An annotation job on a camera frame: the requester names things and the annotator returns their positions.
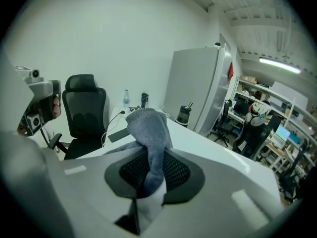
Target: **headrest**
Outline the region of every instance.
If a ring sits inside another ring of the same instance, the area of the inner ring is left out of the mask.
[[[66,82],[67,92],[96,92],[94,76],[92,74],[79,74],[70,76]]]
[[[228,104],[229,107],[232,106],[232,100],[230,100],[230,99],[225,100],[225,103]]]

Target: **ceiling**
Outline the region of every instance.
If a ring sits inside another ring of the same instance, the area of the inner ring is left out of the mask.
[[[279,60],[300,68],[299,77],[310,82],[313,78],[317,86],[315,45],[286,0],[193,1],[205,10],[213,4],[223,8],[244,64],[259,62],[260,57]],[[254,71],[264,70],[260,63],[251,64]],[[266,73],[266,77],[272,81],[273,75]]]

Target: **cable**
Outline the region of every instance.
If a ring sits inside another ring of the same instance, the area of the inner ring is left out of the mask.
[[[110,142],[110,140],[107,140],[103,143],[103,147],[105,146],[106,143]]]
[[[110,132],[110,131],[113,131],[113,130],[118,126],[118,124],[119,124],[119,122],[120,122],[120,119],[121,119],[121,117],[119,117],[119,119],[118,119],[117,124],[115,125],[115,127],[113,127],[113,128],[111,128],[110,130],[108,130],[107,133]]]
[[[162,111],[162,113],[164,113],[166,115],[167,118],[169,118],[169,114],[168,113],[165,113],[162,109],[165,109],[164,105],[162,105],[163,107],[162,108],[157,108],[157,109],[160,109]]]
[[[49,142],[48,142],[48,140],[46,139],[46,137],[45,137],[45,135],[44,135],[44,131],[42,130],[42,128],[40,129],[40,131],[41,131],[41,134],[42,134],[42,136],[43,136],[43,138],[44,138],[44,140],[45,140],[45,143],[48,145],[49,148],[51,148],[51,147],[50,147],[50,144],[49,144]]]
[[[105,132],[104,132],[104,134],[101,136],[101,146],[102,146],[102,147],[104,146],[103,137],[104,137],[104,135],[108,132],[107,130],[108,130],[108,127],[109,127],[110,123],[111,123],[119,114],[125,114],[125,111],[120,111],[120,112],[108,123],[108,125],[106,126]]]

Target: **fluorescent light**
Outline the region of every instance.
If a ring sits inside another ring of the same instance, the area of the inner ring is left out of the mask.
[[[260,62],[267,63],[267,64],[270,64],[270,65],[273,65],[273,66],[276,66],[276,67],[280,67],[282,69],[289,70],[289,71],[291,71],[293,73],[296,73],[296,74],[301,73],[300,69],[298,69],[298,68],[296,68],[294,66],[285,64],[285,63],[280,62],[280,61],[275,61],[275,60],[271,60],[271,59],[267,59],[267,58],[260,58]]]

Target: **desk surface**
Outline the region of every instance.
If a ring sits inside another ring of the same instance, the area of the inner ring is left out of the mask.
[[[276,148],[272,142],[269,140],[269,144],[267,145],[267,147],[272,150],[274,153],[276,153],[278,156],[283,157],[284,156],[284,151],[282,151],[279,148]]]
[[[238,121],[239,123],[244,124],[244,119],[241,118],[240,116],[237,116],[235,113],[229,111],[229,112],[228,112],[228,116],[231,117],[231,118],[233,118],[234,120]]]
[[[111,119],[114,118],[121,110],[122,108],[115,107],[112,111]],[[109,135],[127,127],[125,117],[126,115],[118,115],[118,117],[109,125],[105,141],[106,143],[103,148],[86,154],[80,158],[100,156],[123,144],[134,141],[135,139],[132,135],[122,138],[114,143],[111,143],[108,139]],[[280,201],[278,186],[274,173],[271,169],[228,150],[227,148],[224,148],[221,145],[218,145],[217,143],[214,143],[211,140],[175,123],[171,119],[167,119],[167,126],[174,149],[195,154],[197,156],[230,166],[243,173],[246,177],[261,186],[278,201]]]

